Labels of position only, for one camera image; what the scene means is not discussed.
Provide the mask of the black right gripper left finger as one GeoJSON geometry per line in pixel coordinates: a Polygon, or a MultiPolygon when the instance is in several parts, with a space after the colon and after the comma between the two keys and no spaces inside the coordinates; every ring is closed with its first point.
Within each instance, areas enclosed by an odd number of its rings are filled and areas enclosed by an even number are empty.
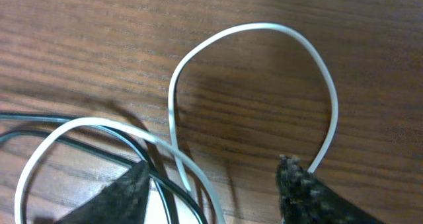
{"type": "Polygon", "coordinates": [[[57,222],[62,224],[143,223],[149,186],[148,164],[140,161],[98,195],[57,222]]]}

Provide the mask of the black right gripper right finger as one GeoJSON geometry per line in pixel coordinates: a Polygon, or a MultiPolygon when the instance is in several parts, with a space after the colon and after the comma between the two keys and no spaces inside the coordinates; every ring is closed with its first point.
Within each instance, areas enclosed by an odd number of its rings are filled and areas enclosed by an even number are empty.
{"type": "Polygon", "coordinates": [[[299,158],[280,157],[276,170],[282,222],[287,224],[382,224],[339,196],[299,166],[299,158]]]}

